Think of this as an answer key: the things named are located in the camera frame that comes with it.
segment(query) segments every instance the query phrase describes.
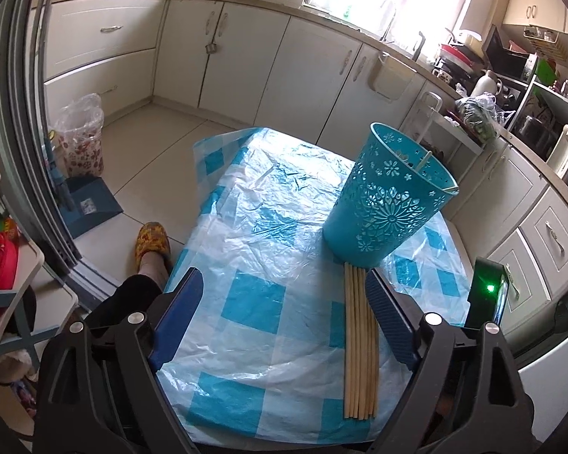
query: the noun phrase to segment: plastic tablecloth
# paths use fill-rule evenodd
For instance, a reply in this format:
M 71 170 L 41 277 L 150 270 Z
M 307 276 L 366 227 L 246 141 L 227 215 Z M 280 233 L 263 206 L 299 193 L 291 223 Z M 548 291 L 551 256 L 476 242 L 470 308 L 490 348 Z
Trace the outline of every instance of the plastic tablecloth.
M 204 295 L 158 372 L 183 427 L 239 449 L 373 440 L 410 373 L 381 334 L 377 417 L 344 420 L 343 264 L 321 227 L 353 162 L 265 128 L 208 138 L 194 156 L 203 202 L 166 291 L 196 267 Z M 382 267 L 424 311 L 464 323 L 470 285 L 439 213 Z

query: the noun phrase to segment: plastic bag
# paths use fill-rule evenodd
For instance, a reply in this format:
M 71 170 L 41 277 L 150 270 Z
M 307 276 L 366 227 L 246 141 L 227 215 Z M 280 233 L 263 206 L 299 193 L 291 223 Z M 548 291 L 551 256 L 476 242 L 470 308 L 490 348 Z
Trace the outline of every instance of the plastic bag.
M 497 106 L 496 98 L 489 92 L 476 97 L 463 97 L 455 102 L 465 126 L 476 137 L 487 143 L 498 136 L 498 129 L 504 127 L 515 111 L 505 111 Z
M 103 173 L 101 129 L 104 120 L 101 98 L 96 93 L 74 100 L 59 112 L 55 131 L 64 151 L 69 177 Z

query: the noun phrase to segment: drawer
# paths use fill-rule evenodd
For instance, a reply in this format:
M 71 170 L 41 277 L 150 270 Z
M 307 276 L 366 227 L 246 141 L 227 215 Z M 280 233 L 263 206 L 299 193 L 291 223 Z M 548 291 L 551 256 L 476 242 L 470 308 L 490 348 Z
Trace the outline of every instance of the drawer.
M 45 84 L 49 123 L 59 110 L 87 93 L 98 93 L 105 116 L 151 95 L 155 50 L 117 56 L 67 72 Z
M 553 295 L 568 290 L 568 206 L 549 188 L 520 228 Z
M 507 237 L 488 259 L 507 268 L 515 289 L 510 288 L 507 295 L 501 321 L 504 332 L 514 330 L 551 302 L 537 262 L 519 229 Z
M 166 0 L 70 0 L 55 3 L 46 79 L 119 54 L 156 47 Z

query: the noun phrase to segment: teal plastic pencil holder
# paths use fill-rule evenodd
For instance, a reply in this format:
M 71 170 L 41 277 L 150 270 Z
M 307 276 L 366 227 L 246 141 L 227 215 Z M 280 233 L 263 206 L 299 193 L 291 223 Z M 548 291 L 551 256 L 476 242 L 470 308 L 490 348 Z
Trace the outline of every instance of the teal plastic pencil holder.
M 362 268 L 379 266 L 459 192 L 421 145 L 385 124 L 370 129 L 323 228 L 332 252 Z

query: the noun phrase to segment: person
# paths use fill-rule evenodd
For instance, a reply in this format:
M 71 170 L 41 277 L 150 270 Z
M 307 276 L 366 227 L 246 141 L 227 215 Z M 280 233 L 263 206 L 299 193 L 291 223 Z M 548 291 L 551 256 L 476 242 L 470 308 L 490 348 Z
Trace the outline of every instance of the person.
M 160 295 L 173 269 L 167 231 L 158 222 L 141 227 L 134 248 L 137 273 L 84 320 L 89 327 L 112 326 L 133 312 L 145 312 Z

